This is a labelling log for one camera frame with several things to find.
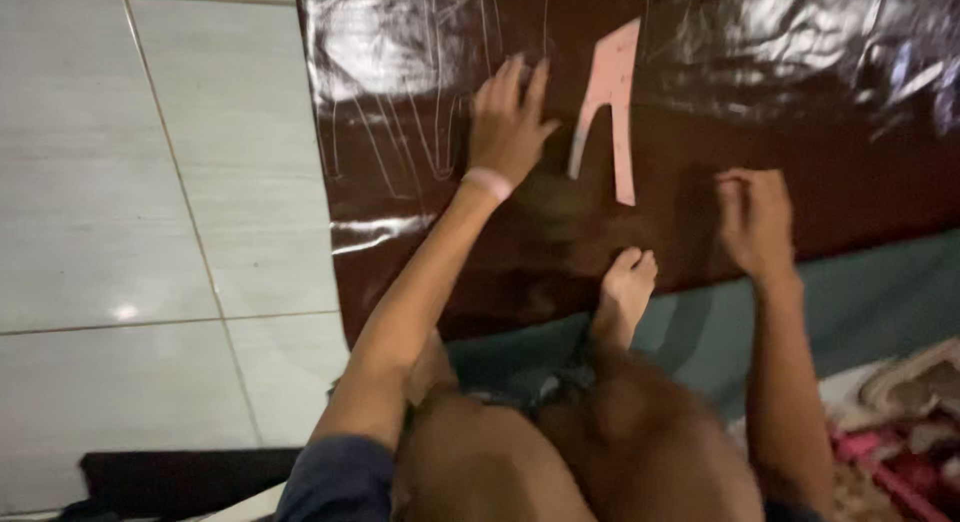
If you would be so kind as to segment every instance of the shiny brown material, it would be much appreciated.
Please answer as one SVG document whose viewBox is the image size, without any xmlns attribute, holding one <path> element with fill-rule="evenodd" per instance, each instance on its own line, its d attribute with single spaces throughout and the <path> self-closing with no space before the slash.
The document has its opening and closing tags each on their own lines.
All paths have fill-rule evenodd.
<svg viewBox="0 0 960 522">
<path fill-rule="evenodd" d="M 517 52 L 552 62 L 566 126 L 490 221 L 440 330 L 503 331 L 594 305 L 621 248 L 659 291 L 736 275 L 712 175 L 782 168 L 800 258 L 960 225 L 960 0 L 298 0 L 343 324 L 353 343 L 465 169 L 470 96 Z M 594 44 L 640 18 L 636 206 L 614 195 L 610 110 L 566 175 Z"/>
</svg>

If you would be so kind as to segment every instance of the teal cloth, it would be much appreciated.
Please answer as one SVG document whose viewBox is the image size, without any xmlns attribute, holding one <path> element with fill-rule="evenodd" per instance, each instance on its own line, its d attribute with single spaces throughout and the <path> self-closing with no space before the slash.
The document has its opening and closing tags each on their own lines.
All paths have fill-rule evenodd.
<svg viewBox="0 0 960 522">
<path fill-rule="evenodd" d="M 799 266 L 807 331 L 821 377 L 902 356 L 960 333 L 960 230 Z M 632 347 L 702 393 L 725 418 L 743 414 L 754 331 L 746 279 L 651 300 Z M 590 315 L 448 345 L 465 389 L 535 397 L 570 363 Z"/>
</svg>

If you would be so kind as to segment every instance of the pink wristband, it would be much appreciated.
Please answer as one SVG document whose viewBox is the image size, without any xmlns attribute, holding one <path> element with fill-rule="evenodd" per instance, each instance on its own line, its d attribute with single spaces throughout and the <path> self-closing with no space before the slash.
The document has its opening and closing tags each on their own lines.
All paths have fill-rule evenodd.
<svg viewBox="0 0 960 522">
<path fill-rule="evenodd" d="M 486 167 L 474 167 L 463 175 L 464 181 L 470 181 L 485 187 L 500 203 L 514 193 L 514 186 L 503 175 Z"/>
</svg>

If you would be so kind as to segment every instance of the toe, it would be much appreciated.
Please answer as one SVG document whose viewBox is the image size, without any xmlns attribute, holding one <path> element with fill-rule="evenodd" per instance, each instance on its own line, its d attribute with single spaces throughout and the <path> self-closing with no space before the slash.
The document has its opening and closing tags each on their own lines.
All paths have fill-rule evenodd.
<svg viewBox="0 0 960 522">
<path fill-rule="evenodd" d="M 641 260 L 642 256 L 643 253 L 640 248 L 628 248 L 616 257 L 616 261 L 613 262 L 613 267 L 609 270 L 611 272 L 629 272 L 634 268 L 634 265 L 637 264 L 637 261 Z"/>
<path fill-rule="evenodd" d="M 647 250 L 640 257 L 640 263 L 636 266 L 635 272 L 644 278 L 649 277 L 653 279 L 657 275 L 658 270 L 657 259 L 654 258 L 654 251 Z"/>
</svg>

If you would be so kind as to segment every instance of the leg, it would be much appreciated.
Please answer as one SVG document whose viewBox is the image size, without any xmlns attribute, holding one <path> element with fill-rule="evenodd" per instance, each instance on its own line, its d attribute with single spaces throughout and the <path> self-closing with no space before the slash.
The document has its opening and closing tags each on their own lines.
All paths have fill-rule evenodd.
<svg viewBox="0 0 960 522">
<path fill-rule="evenodd" d="M 410 394 L 422 396 L 397 457 L 394 492 L 405 519 L 595 520 L 560 454 L 530 421 L 459 394 L 438 336 L 412 379 Z"/>
<path fill-rule="evenodd" d="M 628 350 L 656 272 L 650 252 L 617 258 L 591 328 L 594 389 L 538 423 L 600 520 L 762 520 L 747 461 L 706 405 Z"/>
</svg>

